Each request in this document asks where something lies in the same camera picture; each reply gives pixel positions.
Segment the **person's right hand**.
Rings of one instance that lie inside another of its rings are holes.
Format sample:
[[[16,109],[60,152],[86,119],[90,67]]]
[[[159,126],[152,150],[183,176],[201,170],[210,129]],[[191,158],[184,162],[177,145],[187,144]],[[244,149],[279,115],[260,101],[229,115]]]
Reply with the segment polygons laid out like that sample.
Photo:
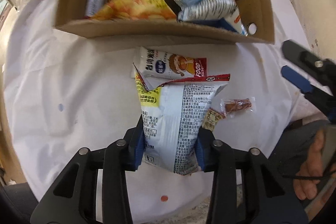
[[[325,145],[325,134],[318,130],[313,143],[307,152],[307,159],[300,166],[297,176],[319,177],[323,175],[322,149]],[[295,195],[300,199],[312,200],[316,197],[319,180],[293,180]]]

